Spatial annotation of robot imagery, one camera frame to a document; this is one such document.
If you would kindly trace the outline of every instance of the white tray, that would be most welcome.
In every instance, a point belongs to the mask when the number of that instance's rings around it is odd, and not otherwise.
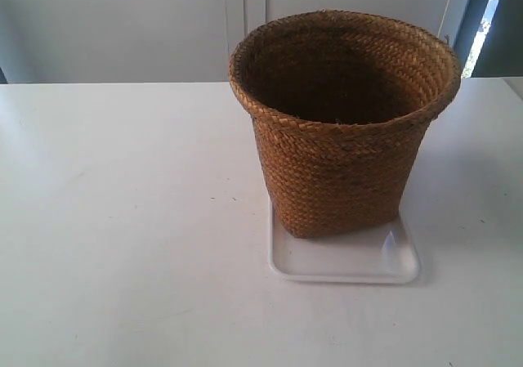
[[[287,280],[405,284],[419,273],[401,217],[384,226],[318,239],[296,239],[270,209],[269,265]]]

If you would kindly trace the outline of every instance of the wicker basket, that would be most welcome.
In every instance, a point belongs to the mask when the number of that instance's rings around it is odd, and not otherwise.
[[[392,220],[429,123],[460,68],[423,29],[317,11],[254,30],[230,60],[275,211],[296,237]]]

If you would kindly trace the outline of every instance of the woven texture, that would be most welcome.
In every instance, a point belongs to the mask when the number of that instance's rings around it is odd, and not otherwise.
[[[425,30],[344,11],[263,25],[229,74],[275,211],[296,237],[397,216],[423,135],[460,84],[458,59]]]

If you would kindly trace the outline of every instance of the white table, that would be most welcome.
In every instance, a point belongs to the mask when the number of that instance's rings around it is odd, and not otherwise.
[[[523,102],[469,79],[404,199],[422,274],[267,266],[248,115],[226,83],[0,87],[0,365],[523,365]]]

